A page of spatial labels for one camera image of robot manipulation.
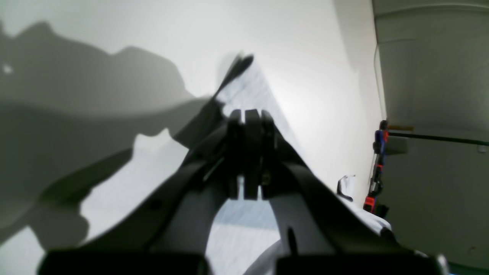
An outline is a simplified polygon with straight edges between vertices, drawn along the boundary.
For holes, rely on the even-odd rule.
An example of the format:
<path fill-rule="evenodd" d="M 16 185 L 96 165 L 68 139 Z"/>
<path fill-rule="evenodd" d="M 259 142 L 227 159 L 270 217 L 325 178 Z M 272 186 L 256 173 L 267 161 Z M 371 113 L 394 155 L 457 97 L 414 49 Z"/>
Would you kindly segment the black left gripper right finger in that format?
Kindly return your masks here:
<path fill-rule="evenodd" d="M 286 255 L 277 275 L 447 275 L 442 255 L 423 256 L 380 236 L 301 160 L 262 111 L 261 188 Z"/>

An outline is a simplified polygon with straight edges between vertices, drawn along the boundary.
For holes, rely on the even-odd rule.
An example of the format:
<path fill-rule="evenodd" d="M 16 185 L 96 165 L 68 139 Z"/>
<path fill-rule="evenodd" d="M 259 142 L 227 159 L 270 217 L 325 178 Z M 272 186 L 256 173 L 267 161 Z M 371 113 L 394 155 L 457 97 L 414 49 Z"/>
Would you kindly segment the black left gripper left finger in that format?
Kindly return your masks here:
<path fill-rule="evenodd" d="M 239 198 L 241 111 L 190 151 L 127 218 L 76 249 L 51 251 L 39 275 L 212 275 L 206 259 L 215 216 Z"/>

